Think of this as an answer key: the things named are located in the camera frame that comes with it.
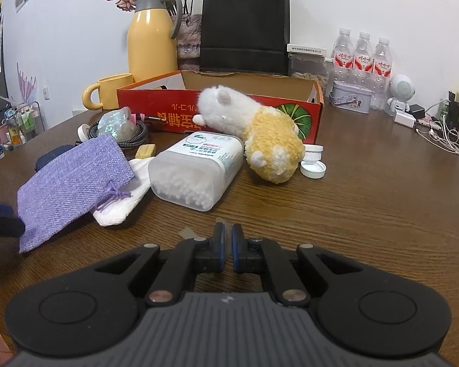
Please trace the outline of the clear tape piece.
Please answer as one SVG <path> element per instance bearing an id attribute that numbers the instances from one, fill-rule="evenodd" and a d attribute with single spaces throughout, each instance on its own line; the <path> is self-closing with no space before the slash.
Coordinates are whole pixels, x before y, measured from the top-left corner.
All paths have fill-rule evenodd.
<path id="1" fill-rule="evenodd" d="M 225 240 L 229 241 L 230 240 L 230 223 L 229 223 L 229 221 L 227 221 L 226 219 L 224 219 L 222 217 L 216 217 L 215 218 L 215 222 L 216 223 L 222 223 L 222 225 L 225 227 Z M 199 237 L 199 235 L 197 235 L 197 233 L 194 232 L 194 230 L 191 229 L 190 227 L 185 227 L 184 229 L 180 230 L 178 232 L 178 235 L 182 239 L 193 239 L 193 238 Z"/>

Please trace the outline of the middle water bottle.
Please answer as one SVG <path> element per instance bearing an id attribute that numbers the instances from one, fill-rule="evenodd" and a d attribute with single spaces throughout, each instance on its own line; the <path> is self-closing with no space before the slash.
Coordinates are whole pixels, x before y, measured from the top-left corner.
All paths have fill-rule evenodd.
<path id="1" fill-rule="evenodd" d="M 360 87 L 366 88 L 373 66 L 373 52 L 370 44 L 371 35 L 360 32 L 353 53 L 352 71 L 349 81 Z"/>

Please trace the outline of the purple woven pouch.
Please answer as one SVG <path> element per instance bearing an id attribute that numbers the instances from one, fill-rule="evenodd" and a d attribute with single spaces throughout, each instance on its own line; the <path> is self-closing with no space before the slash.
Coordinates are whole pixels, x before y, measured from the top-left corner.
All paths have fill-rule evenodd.
<path id="1" fill-rule="evenodd" d="M 92 209 L 128 196 L 121 189 L 133 178 L 127 158 L 109 134 L 62 153 L 18 190 L 18 216 L 25 226 L 20 252 L 41 246 Z"/>

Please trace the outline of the iridescent plastic bag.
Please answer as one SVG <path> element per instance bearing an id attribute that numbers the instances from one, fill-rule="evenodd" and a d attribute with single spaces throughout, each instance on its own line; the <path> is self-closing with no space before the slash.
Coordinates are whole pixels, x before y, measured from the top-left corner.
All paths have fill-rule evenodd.
<path id="1" fill-rule="evenodd" d="M 105 113 L 99 120 L 97 135 L 110 134 L 118 143 L 131 139 L 136 134 L 130 108 L 124 107 Z"/>

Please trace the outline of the yellow ceramic mug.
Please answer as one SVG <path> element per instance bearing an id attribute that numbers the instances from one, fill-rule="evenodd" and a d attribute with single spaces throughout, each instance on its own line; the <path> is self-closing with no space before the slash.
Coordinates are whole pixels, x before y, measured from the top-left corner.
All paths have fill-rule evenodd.
<path id="1" fill-rule="evenodd" d="M 86 109 L 89 110 L 116 110 L 119 108 L 118 89 L 128 86 L 134 82 L 131 73 L 108 76 L 99 79 L 95 84 L 91 84 L 84 90 L 82 102 Z M 92 101 L 92 93 L 97 91 L 99 101 Z"/>

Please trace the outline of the water bottle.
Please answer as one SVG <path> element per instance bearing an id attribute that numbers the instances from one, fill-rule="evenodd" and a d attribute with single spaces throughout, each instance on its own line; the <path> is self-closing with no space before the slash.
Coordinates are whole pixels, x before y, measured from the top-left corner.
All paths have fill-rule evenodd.
<path id="1" fill-rule="evenodd" d="M 371 97 L 372 109 L 383 110 L 384 108 L 391 68 L 392 57 L 390 53 L 390 40 L 380 37 L 375 47 L 373 68 L 370 77 L 370 86 L 373 93 Z"/>
<path id="2" fill-rule="evenodd" d="M 328 74 L 326 96 L 332 93 L 335 81 L 347 82 L 353 63 L 353 45 L 350 35 L 350 29 L 339 29 L 338 38 L 332 48 L 332 66 Z"/>
<path id="3" fill-rule="evenodd" d="M 349 81 L 360 87 L 366 88 L 373 66 L 373 52 L 370 44 L 371 35 L 360 32 L 353 53 L 352 71 Z"/>

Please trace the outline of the cotton swab plastic box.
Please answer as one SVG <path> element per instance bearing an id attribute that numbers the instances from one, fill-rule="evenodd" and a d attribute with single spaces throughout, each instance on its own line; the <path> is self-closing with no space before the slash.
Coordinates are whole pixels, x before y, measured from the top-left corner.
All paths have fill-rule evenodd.
<path id="1" fill-rule="evenodd" d="M 151 189 L 163 201 L 206 212 L 224 195 L 243 162 L 239 138 L 198 131 L 151 160 Z"/>

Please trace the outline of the white printed tin box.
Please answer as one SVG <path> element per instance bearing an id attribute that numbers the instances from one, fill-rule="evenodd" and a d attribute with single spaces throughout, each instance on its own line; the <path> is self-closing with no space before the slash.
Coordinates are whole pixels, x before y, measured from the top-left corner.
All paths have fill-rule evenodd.
<path id="1" fill-rule="evenodd" d="M 368 114 L 372 91 L 356 84 L 335 80 L 330 94 L 332 106 L 355 113 Z"/>

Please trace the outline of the small white robot toy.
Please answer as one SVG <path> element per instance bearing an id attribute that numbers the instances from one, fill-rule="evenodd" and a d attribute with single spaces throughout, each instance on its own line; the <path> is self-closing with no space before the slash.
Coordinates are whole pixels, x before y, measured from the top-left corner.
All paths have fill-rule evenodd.
<path id="1" fill-rule="evenodd" d="M 391 96 L 387 99 L 385 112 L 389 116 L 394 116 L 398 111 L 409 113 L 408 102 L 415 95 L 412 80 L 406 75 L 394 75 L 390 79 L 389 91 Z"/>

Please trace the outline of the right water bottle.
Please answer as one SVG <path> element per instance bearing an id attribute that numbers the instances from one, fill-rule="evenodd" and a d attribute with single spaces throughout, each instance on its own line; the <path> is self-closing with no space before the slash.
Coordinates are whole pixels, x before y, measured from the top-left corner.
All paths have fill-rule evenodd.
<path id="1" fill-rule="evenodd" d="M 392 57 L 390 53 L 390 40 L 380 37 L 375 47 L 373 68 L 370 77 L 370 86 L 373 93 L 371 97 L 372 109 L 383 110 L 384 108 L 391 68 Z"/>

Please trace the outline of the left water bottle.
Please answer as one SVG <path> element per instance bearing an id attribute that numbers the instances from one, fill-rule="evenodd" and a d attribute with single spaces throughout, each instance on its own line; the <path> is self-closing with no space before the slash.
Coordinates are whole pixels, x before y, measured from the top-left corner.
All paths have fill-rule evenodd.
<path id="1" fill-rule="evenodd" d="M 332 93 L 335 81 L 347 82 L 353 63 L 353 45 L 350 35 L 350 29 L 339 29 L 338 38 L 332 48 L 332 66 L 328 74 L 326 96 Z"/>

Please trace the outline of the navy blue zip case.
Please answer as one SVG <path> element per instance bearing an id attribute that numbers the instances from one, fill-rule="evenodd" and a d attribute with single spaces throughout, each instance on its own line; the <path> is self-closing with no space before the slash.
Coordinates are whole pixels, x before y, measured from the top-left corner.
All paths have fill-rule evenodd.
<path id="1" fill-rule="evenodd" d="M 74 148 L 74 145 L 70 145 L 70 144 L 62 145 L 62 146 L 56 147 L 52 151 L 47 152 L 44 155 L 40 156 L 37 159 L 36 163 L 35 163 L 35 171 L 38 172 L 44 166 L 46 166 L 51 161 L 53 161 L 55 158 L 57 158 L 58 156 L 60 156 L 60 155 L 62 155 L 64 153 L 66 153 L 67 151 L 69 151 L 69 150 L 71 150 L 73 148 Z"/>

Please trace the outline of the white small jar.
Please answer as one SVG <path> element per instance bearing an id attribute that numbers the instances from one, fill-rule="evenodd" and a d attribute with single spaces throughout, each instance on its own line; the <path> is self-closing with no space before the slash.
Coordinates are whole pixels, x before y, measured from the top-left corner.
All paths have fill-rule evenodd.
<path id="1" fill-rule="evenodd" d="M 315 144 L 305 144 L 305 154 L 303 161 L 320 161 L 322 159 L 324 147 Z"/>

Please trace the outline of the white bottle cap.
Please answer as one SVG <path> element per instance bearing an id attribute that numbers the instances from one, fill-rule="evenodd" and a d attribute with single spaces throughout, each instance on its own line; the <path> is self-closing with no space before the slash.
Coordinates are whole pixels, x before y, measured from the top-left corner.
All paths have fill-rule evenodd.
<path id="1" fill-rule="evenodd" d="M 309 179 L 317 180 L 325 176 L 327 166 L 322 161 L 301 161 L 300 173 Z"/>

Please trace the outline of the white box on jar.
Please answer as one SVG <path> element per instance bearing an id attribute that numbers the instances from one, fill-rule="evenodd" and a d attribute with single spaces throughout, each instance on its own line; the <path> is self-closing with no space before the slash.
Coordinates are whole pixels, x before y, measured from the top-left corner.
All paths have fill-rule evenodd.
<path id="1" fill-rule="evenodd" d="M 320 47 L 305 46 L 300 44 L 287 44 L 287 52 L 294 54 L 305 54 L 311 56 L 326 56 L 327 50 Z"/>

